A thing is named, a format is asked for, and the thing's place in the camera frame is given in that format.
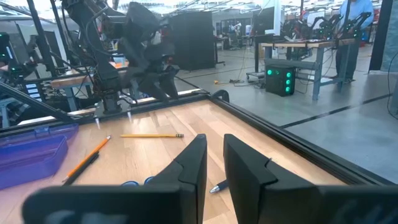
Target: wooden table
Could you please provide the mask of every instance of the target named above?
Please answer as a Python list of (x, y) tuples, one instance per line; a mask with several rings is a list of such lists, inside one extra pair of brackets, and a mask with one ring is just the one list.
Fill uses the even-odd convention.
[[(126, 133), (183, 133), (184, 138), (121, 139)], [(341, 185), (340, 180), (295, 154), (290, 149), (262, 134), (252, 126), (208, 100), (174, 106), (132, 117), (80, 126), (59, 171), (52, 177), (0, 190), (0, 223), (21, 223), (21, 205), (37, 189), (60, 185), (73, 169), (107, 135), (113, 138), (101, 150), (100, 157), (75, 182), (95, 185), (121, 185), (147, 177), (165, 168), (200, 133), (207, 135), (208, 173), (204, 223), (237, 223), (229, 190), (209, 194), (214, 185), (225, 180), (223, 136), (233, 134), (291, 172), (314, 184)]]
[[(313, 82), (313, 91), (312, 91), (312, 99), (318, 100), (320, 87), (325, 85), (338, 84), (338, 91), (341, 91), (343, 87), (343, 82), (345, 81), (346, 69), (348, 64), (348, 55), (351, 44), (355, 43), (355, 39), (344, 39), (339, 40), (338, 46), (347, 45), (347, 48), (342, 48), (342, 59), (341, 59), (341, 67), (340, 74), (338, 78), (333, 80), (329, 80), (327, 82), (322, 82), (322, 66), (323, 66), (323, 54), (325, 53), (325, 48), (337, 47), (335, 40), (323, 41), (323, 42), (312, 42), (308, 40), (306, 42), (275, 42), (275, 43), (263, 43), (261, 47), (266, 48), (266, 58), (265, 58), (265, 67), (267, 65), (282, 65), (288, 67), (297, 67), (304, 68), (315, 71), (314, 79), (308, 78), (299, 78), (301, 80), (305, 80), (308, 82)], [(272, 48), (273, 47), (287, 47), (287, 60), (285, 59), (273, 59), (272, 58)], [(304, 62), (299, 60), (292, 60), (291, 53), (292, 47), (306, 47), (316, 48), (317, 49), (317, 58), (314, 62)]]

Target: wooden surface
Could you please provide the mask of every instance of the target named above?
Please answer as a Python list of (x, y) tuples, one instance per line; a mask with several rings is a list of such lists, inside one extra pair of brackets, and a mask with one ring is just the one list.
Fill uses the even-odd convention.
[[(121, 134), (182, 133), (184, 138), (121, 139)], [(291, 172), (314, 184), (341, 185), (341, 181), (260, 133), (210, 101), (174, 106), (127, 118), (80, 126), (76, 138), (69, 143), (68, 154), (59, 171), (47, 179), (0, 190), (0, 223), (21, 223), (21, 205), (35, 190), (60, 185), (66, 174), (89, 154), (107, 135), (112, 139), (102, 148), (99, 158), (75, 184), (120, 185), (135, 180), (143, 183), (158, 174), (200, 133), (208, 142), (208, 174), (204, 223), (237, 223), (229, 190), (218, 194), (208, 191), (225, 179), (223, 136), (233, 134)]]
[[(182, 96), (182, 95), (186, 95), (186, 94), (189, 94), (189, 93), (193, 93), (194, 91), (200, 91), (200, 90), (201, 89), (192, 89), (192, 90), (180, 91), (178, 93), (178, 95)], [(144, 98), (144, 99), (138, 99), (137, 102), (138, 103), (144, 103), (144, 102), (149, 102), (149, 101), (153, 101), (153, 100), (156, 100), (156, 99), (153, 98), (153, 97), (148, 97), (148, 98)], [(83, 115), (87, 115), (89, 113), (94, 113), (94, 112), (95, 112), (95, 108), (92, 108), (92, 109), (86, 109), (86, 110), (72, 111), (72, 112), (69, 112), (68, 114), (69, 115), (80, 115), (80, 116), (83, 116)], [(32, 124), (32, 123), (37, 123), (37, 122), (41, 122), (41, 121), (50, 121), (52, 119), (55, 119), (55, 118), (53, 116), (46, 116), (46, 117), (43, 117), (43, 118), (36, 118), (36, 119), (30, 119), (30, 120), (26, 120), (26, 121), (21, 121), (18, 125)]]
[[(345, 39), (340, 40), (339, 45), (347, 45), (355, 43), (355, 39)], [(335, 47), (336, 41), (324, 41), (318, 43), (310, 43), (308, 42), (281, 42), (281, 43), (262, 43), (261, 47), (309, 47), (309, 48), (319, 48), (319, 47)]]

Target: concrete floor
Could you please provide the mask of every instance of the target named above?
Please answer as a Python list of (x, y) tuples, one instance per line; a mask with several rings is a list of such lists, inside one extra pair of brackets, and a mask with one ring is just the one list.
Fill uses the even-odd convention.
[[(283, 50), (279, 54), (280, 58), (284, 58), (282, 53)], [(230, 79), (244, 80), (245, 83), (237, 85), (247, 85), (246, 72), (254, 71), (254, 55), (250, 49), (219, 51), (219, 61), (225, 61), (225, 67), (221, 64), (214, 69), (193, 72), (182, 70), (178, 76), (212, 93), (227, 90), (232, 103), (278, 126), (289, 126), (296, 121), (352, 106), (351, 109), (291, 126), (287, 130), (398, 183), (398, 121), (387, 112), (387, 75), (377, 72), (368, 75), (370, 55), (371, 46), (361, 48), (354, 74), (356, 81), (345, 85), (341, 93), (338, 93), (336, 85), (321, 87), (318, 101), (312, 100), (313, 85), (307, 85), (305, 81), (296, 80), (295, 94), (284, 98), (253, 85), (214, 85), (215, 80), (228, 83)], [(260, 61), (260, 70), (264, 69), (261, 64), (263, 61)], [(335, 52), (332, 55), (331, 50), (325, 52), (323, 74), (336, 75)], [(392, 77), (390, 81), (393, 90), (396, 80)], [(176, 84), (180, 91), (193, 88), (180, 80)], [(378, 99), (363, 105), (364, 101), (375, 98)]]

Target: pole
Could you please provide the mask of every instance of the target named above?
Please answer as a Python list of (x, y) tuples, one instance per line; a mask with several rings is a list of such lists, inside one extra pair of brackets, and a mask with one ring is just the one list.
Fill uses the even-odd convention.
[[(16, 12), (19, 12), (19, 13), (21, 13), (23, 15), (32, 16), (32, 14), (27, 12), (27, 11), (23, 11), (21, 9), (18, 9), (17, 7), (14, 7), (14, 6), (10, 6), (10, 5), (8, 5), (8, 4), (4, 3), (4, 2), (1, 2), (1, 1), (0, 1), (0, 6), (8, 8), (8, 9), (16, 11)], [(48, 19), (44, 19), (44, 18), (41, 18), (41, 17), (39, 17), (39, 19), (41, 21), (48, 22), (49, 24), (55, 24), (53, 21), (50, 21)]]
[(300, 20), (303, 20), (303, 11), (304, 11), (304, 0), (301, 0), (300, 3)]
[(345, 1), (347, 1), (347, 10), (346, 10), (346, 15), (344, 16), (344, 23), (343, 23), (343, 28), (344, 28), (343, 29), (343, 33), (344, 34), (347, 33), (347, 31), (348, 31), (348, 30), (345, 29), (345, 26), (348, 23), (349, 9), (351, 7), (351, 0), (345, 0)]
[(63, 33), (63, 27), (61, 25), (61, 20), (60, 20), (60, 17), (58, 15), (57, 6), (55, 5), (55, 1), (54, 0), (50, 0), (50, 2), (51, 2), (52, 11), (54, 12), (55, 21), (57, 22), (58, 30), (59, 30), (59, 33), (60, 33), (60, 36), (61, 36), (63, 48), (65, 49), (65, 53), (67, 55), (67, 59), (71, 60), (71, 55), (70, 55), (70, 51), (69, 51), (68, 42), (67, 42), (67, 39), (65, 38), (65, 34)]
[(39, 14), (36, 11), (35, 4), (33, 0), (27, 0), (27, 4), (29, 6), (30, 13), (32, 14), (32, 19), (35, 24), (37, 34), (39, 35), (39, 38), (37, 39), (38, 40), (37, 46), (39, 47), (40, 53), (43, 56), (44, 64), (47, 67), (47, 70), (51, 73), (51, 76), (57, 77), (54, 62), (50, 55), (50, 47), (45, 39), (43, 26), (42, 23), (40, 22)]

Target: pen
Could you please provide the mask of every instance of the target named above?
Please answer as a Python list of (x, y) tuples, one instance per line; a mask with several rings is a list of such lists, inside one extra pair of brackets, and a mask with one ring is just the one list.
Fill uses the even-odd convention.
[(87, 160), (86, 163), (83, 164), (75, 173), (73, 173), (65, 183), (63, 183), (63, 186), (68, 186), (74, 183), (74, 181), (80, 176), (80, 174), (83, 173), (83, 171), (90, 165), (92, 164), (97, 158), (100, 156), (99, 152), (94, 153), (91, 155), (91, 157)]
[(226, 180), (224, 180), (224, 181), (218, 183), (216, 186), (214, 186), (214, 187), (210, 190), (210, 193), (213, 194), (213, 193), (222, 191), (222, 190), (226, 189), (227, 187), (228, 187), (228, 182), (227, 182)]

